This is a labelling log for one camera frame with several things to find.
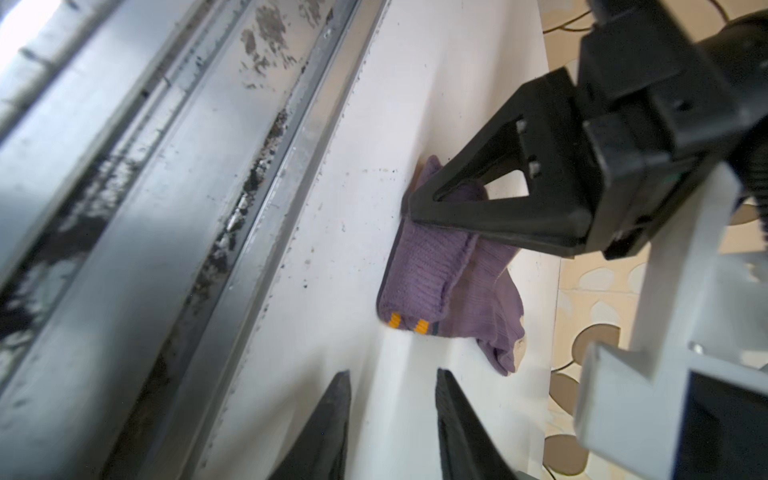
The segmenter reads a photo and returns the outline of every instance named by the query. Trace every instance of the purple fabric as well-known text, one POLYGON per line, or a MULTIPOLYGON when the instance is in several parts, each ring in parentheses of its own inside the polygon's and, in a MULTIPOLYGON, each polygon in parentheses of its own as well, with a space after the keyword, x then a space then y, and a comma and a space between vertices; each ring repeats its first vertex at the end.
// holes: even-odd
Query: purple fabric
MULTIPOLYGON (((430 157, 416 186, 439 169, 430 157)), ((449 196, 485 198, 480 184, 462 185, 449 196)), ((416 329, 422 319, 433 335, 474 337, 492 366, 508 375, 520 361, 515 344, 525 336, 522 301, 507 271, 517 252, 473 233, 418 225, 406 214, 380 290, 379 317, 392 325, 397 313, 400 329, 416 329)), ((523 349, 517 350, 521 355, 523 349)))

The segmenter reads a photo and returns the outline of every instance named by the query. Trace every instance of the folded sock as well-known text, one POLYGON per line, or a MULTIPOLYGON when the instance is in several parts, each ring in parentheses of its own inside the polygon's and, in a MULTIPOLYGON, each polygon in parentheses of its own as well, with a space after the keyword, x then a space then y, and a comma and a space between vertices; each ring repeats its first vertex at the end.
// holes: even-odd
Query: folded sock
MULTIPOLYGON (((440 168, 430 157, 416 186, 440 168)), ((446 200, 486 198, 485 188, 474 183, 446 200)), ((506 267, 517 252, 473 233, 414 223, 406 212, 377 301, 379 317, 421 334, 474 337, 498 372, 515 372, 525 331, 522 301, 506 267)))

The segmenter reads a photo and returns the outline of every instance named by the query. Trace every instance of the white table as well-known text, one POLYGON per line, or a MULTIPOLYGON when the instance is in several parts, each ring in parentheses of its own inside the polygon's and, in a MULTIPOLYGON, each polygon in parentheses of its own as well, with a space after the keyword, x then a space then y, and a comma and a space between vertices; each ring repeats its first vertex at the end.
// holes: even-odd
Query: white table
MULTIPOLYGON (((346 477, 441 478, 438 367, 454 372, 508 464, 540 475, 559 259, 524 251, 512 262, 528 351, 509 377, 472 339, 387 328, 375 303, 417 161, 447 160, 547 70, 535 0, 391 1, 196 478, 266 478, 344 369, 346 477)), ((517 189, 502 178, 489 190, 517 189)))

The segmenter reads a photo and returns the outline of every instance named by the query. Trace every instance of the orange stripe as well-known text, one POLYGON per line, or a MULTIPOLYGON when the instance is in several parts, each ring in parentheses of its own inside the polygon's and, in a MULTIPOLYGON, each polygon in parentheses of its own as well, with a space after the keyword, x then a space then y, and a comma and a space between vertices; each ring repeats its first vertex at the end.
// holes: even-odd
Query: orange stripe
POLYGON ((419 320, 419 323, 416 324, 416 328, 413 329, 416 333, 421 333, 422 335, 426 335, 427 331, 429 331, 429 322, 426 322, 425 320, 419 320))
POLYGON ((389 319, 389 326, 391 326, 393 329, 396 329, 400 326, 400 314, 399 313, 393 313, 392 318, 389 319))

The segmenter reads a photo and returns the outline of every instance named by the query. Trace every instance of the beige floor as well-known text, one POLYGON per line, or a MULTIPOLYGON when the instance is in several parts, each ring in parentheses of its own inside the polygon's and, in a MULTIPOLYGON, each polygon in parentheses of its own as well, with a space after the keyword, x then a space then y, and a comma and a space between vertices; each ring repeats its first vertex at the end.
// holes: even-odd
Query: beige floor
MULTIPOLYGON (((723 27, 723 19, 707 0, 663 2, 694 41, 713 35, 723 27)), ((538 3, 545 31, 588 10, 585 0, 538 0, 538 3)), ((731 18, 768 8, 768 0, 720 0, 720 4, 731 18)), ((592 16, 587 15, 570 27, 586 28, 592 21, 592 16)), ((571 74, 575 74, 582 35, 585 33, 561 30, 545 35, 551 70, 566 66, 571 74)), ((721 251, 732 253, 762 250, 763 241, 755 219, 753 207, 744 206, 734 216, 732 226, 728 227, 721 251)), ((636 478, 581 449, 571 437, 574 434, 571 414, 578 394, 581 374, 578 360, 584 345, 592 339, 617 343, 621 347, 629 343, 647 254, 648 249, 645 249, 636 257, 612 262, 607 262, 600 253, 562 260, 552 365, 555 368, 567 367, 554 373, 551 379, 550 420, 545 443, 545 464, 553 471, 571 474, 554 472, 558 480, 636 478)), ((549 473, 542 471, 542 478, 549 476, 549 473)))

